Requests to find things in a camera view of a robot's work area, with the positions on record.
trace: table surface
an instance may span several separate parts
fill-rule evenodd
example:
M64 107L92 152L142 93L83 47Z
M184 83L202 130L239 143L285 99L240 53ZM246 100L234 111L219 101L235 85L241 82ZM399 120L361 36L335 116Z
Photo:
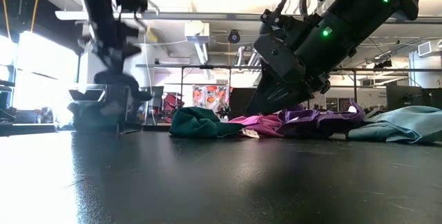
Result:
M442 145L0 138L0 223L440 223Z

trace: light blue towel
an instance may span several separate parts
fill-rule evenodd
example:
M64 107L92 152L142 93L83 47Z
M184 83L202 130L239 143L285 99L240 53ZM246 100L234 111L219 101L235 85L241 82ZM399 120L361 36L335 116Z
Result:
M364 120L370 124L351 130L352 140L432 143L442 141L442 110L407 106Z

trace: green cloth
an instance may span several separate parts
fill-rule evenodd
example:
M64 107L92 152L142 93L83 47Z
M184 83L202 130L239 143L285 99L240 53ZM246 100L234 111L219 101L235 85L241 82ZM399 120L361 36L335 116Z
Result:
M407 106L364 121L369 124L351 130L349 139L417 144L442 141L442 110L434 107Z
M172 119L172 135L184 138L223 138L237 134L242 124L221 123L212 110L199 107L178 109Z

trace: desk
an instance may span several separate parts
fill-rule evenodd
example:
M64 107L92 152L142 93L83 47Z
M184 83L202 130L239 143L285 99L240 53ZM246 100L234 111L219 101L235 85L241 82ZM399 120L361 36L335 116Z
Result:
M0 138L0 223L440 223L442 146Z

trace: pink cloth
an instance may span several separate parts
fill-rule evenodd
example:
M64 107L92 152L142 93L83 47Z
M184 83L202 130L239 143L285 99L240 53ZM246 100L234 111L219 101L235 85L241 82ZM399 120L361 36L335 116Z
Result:
M276 129L282 124L276 114L268 116L242 116L229 121L229 123L243 124L246 126L246 129L254 130L258 132L258 134L279 138L283 137L282 134L276 132Z

